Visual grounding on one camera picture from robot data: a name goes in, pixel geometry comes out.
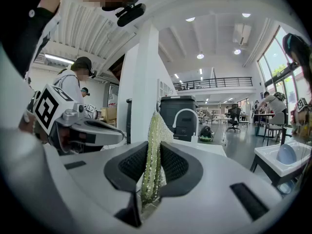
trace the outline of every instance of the window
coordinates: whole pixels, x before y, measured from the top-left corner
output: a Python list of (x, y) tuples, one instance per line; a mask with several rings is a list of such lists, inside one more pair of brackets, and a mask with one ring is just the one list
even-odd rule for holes
[(264, 53), (264, 56), (268, 62), (272, 77), (276, 76), (277, 73), (283, 71), (287, 67), (288, 61), (285, 57), (284, 51), (276, 39), (273, 39), (271, 45)]
[(270, 94), (274, 94), (274, 93), (275, 93), (274, 85), (271, 84), (271, 85), (267, 86), (267, 91), (268, 91)]
[(299, 98), (305, 98), (309, 103), (311, 100), (310, 86), (303, 77), (302, 68), (298, 67), (294, 72), (294, 79), (297, 85), (297, 94)]
[(237, 102), (237, 104), (238, 104), (239, 107), (247, 105), (247, 104), (249, 104), (249, 98), (246, 98), (244, 100), (240, 100), (240, 101)]
[(269, 70), (269, 66), (268, 66), (267, 61), (265, 60), (264, 56), (262, 56), (260, 58), (259, 64), (260, 64), (260, 67), (261, 67), (261, 70), (262, 70), (262, 73), (264, 76), (264, 80), (268, 81), (268, 80), (272, 79), (271, 73)]
[[(283, 37), (286, 34), (285, 30), (279, 27), (269, 47), (258, 60), (258, 64), (266, 83), (266, 90), (270, 94), (276, 91), (285, 94), (290, 119), (290, 112), (295, 108), (299, 98), (305, 98), (307, 102), (312, 98), (309, 84), (303, 77), (302, 68), (298, 67), (294, 71), (287, 68), (288, 62), (292, 63), (293, 60), (285, 54), (283, 49)], [(285, 72), (277, 76), (284, 69), (286, 69)]]

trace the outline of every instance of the helmet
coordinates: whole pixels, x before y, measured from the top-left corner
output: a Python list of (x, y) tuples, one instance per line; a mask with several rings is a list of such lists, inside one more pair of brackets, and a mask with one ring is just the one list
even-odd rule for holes
[(281, 92), (275, 92), (274, 96), (276, 98), (278, 98), (280, 101), (284, 101), (284, 99), (285, 99), (285, 95), (283, 93), (281, 93)]
[(212, 131), (209, 126), (205, 126), (199, 133), (199, 138), (202, 140), (211, 140)]

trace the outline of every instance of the gray bin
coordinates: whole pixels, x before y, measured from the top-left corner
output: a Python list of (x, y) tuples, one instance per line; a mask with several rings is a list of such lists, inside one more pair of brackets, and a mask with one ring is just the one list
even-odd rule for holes
[(174, 124), (175, 116), (181, 109), (189, 108), (196, 112), (197, 108), (195, 97), (193, 96), (172, 96), (162, 97), (160, 104), (160, 115), (164, 119), (167, 127), (174, 133), (174, 138), (184, 141), (191, 141), (193, 133), (196, 132), (198, 124), (195, 115), (192, 112), (184, 111), (176, 119), (176, 128)]

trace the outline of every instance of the trash bin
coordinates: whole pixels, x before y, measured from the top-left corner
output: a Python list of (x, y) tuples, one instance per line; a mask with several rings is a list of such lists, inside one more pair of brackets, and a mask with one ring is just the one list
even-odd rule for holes
[(131, 108), (132, 108), (132, 99), (127, 99), (126, 102), (128, 103), (128, 111), (127, 111), (127, 144), (131, 143)]
[(181, 109), (189, 108), (196, 112), (198, 107), (193, 96), (171, 96), (162, 97), (160, 104), (160, 115), (164, 119), (167, 127), (174, 133), (174, 138), (184, 141), (191, 141), (196, 132), (198, 124), (196, 116), (190, 111), (181, 112), (176, 119), (176, 128), (172, 126), (177, 112)]

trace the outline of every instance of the black office chair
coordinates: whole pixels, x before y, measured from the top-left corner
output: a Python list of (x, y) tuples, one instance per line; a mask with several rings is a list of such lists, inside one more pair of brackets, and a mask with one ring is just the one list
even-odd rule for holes
[(240, 108), (233, 108), (231, 110), (231, 119), (229, 120), (229, 122), (230, 122), (230, 124), (232, 124), (232, 126), (228, 127), (226, 131), (228, 131), (230, 129), (234, 129), (235, 132), (236, 132), (236, 130), (240, 130), (239, 128), (235, 127), (239, 123), (239, 116), (240, 116)]

